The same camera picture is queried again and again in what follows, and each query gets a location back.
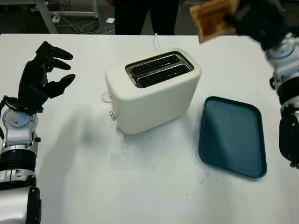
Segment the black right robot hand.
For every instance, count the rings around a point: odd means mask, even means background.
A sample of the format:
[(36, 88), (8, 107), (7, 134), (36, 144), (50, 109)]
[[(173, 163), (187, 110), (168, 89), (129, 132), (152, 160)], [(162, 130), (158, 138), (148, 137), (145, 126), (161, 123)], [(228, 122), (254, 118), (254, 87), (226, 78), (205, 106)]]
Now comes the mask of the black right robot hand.
[(226, 15), (225, 21), (237, 35), (259, 42), (263, 50), (279, 44), (289, 32), (278, 0), (241, 0), (237, 11)]

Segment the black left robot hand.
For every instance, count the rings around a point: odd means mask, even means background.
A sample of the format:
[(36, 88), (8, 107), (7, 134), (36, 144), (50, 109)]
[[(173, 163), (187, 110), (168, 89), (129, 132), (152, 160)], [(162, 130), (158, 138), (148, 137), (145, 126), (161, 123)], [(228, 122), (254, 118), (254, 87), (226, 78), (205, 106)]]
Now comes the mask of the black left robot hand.
[(44, 41), (36, 50), (34, 59), (25, 65), (19, 84), (18, 98), (22, 100), (27, 98), (47, 99), (62, 95), (75, 79), (75, 75), (69, 74), (58, 82), (49, 82), (47, 74), (52, 72), (54, 68), (70, 70), (71, 66), (63, 60), (72, 59), (71, 53)]

